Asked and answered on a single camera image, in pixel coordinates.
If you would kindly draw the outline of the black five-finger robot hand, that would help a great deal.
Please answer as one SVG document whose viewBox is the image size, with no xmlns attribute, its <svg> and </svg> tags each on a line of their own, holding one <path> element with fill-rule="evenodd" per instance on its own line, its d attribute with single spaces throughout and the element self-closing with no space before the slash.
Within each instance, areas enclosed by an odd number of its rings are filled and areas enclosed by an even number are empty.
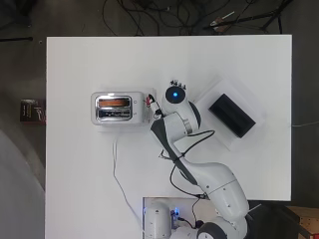
<svg viewBox="0 0 319 239">
<path fill-rule="evenodd" d="M 153 112 L 154 119 L 160 119 L 174 113 L 175 108 L 186 99 L 186 87 L 178 80 L 169 82 L 169 87 L 162 96 L 161 104 L 152 94 L 147 95 L 146 104 Z"/>
</svg>

